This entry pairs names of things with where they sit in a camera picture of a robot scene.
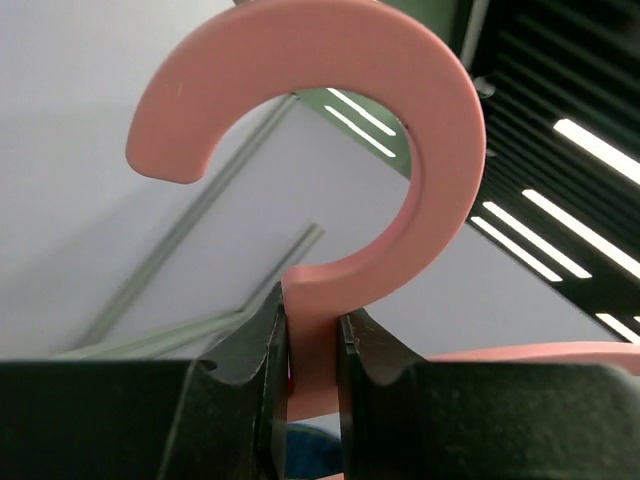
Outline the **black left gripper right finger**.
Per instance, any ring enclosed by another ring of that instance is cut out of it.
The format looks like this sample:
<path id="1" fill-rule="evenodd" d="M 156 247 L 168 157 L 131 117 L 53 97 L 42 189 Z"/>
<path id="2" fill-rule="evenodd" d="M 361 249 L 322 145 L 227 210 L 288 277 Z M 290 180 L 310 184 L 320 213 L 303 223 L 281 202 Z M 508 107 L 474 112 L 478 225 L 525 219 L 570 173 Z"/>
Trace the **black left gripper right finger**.
<path id="1" fill-rule="evenodd" d="M 361 310 L 337 331 L 348 479 L 639 475 L 635 345 L 521 345 L 427 360 Z"/>

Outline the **pink plastic hanger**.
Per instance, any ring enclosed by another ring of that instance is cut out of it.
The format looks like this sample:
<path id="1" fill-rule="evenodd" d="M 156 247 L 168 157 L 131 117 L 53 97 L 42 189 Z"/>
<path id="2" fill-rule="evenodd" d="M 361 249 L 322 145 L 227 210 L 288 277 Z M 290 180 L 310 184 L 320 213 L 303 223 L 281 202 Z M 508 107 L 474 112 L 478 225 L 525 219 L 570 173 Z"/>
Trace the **pink plastic hanger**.
<path id="1" fill-rule="evenodd" d="M 126 317 L 126 328 L 169 326 L 239 307 L 303 220 L 324 229 L 291 270 L 312 278 L 371 243 L 410 186 L 410 142 L 432 140 L 426 176 L 438 222 L 393 264 L 335 289 L 300 287 L 298 306 L 363 306 L 433 360 L 606 360 L 639 368 L 637 342 L 620 342 L 550 293 L 462 225 L 478 181 L 478 106 L 462 68 L 439 42 L 414 47 L 417 24 L 365 1 L 260 1 L 197 8 L 155 1 L 139 26 L 150 85 L 127 157 L 138 173 L 190 184 L 221 171 L 216 153 L 240 116 L 273 84 L 325 95 L 297 105 L 197 225 Z"/>

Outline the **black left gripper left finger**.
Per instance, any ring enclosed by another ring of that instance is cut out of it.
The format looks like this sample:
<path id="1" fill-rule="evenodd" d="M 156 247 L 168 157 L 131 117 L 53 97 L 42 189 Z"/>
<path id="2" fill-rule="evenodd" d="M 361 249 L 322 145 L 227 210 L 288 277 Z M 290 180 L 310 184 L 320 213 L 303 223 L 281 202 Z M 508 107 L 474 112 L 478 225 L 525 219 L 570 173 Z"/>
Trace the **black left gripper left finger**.
<path id="1" fill-rule="evenodd" d="M 280 479 L 282 289 L 192 360 L 5 361 L 5 479 Z"/>

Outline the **dark blue denim skirt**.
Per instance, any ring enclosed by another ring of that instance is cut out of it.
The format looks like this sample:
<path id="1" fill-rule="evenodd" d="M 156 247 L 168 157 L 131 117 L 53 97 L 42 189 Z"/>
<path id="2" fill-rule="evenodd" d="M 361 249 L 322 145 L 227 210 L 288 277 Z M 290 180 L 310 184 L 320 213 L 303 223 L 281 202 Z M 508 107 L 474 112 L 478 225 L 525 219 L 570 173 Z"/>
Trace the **dark blue denim skirt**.
<path id="1" fill-rule="evenodd" d="M 344 472 L 339 437 L 311 425 L 293 423 L 287 427 L 285 477 L 321 479 Z"/>

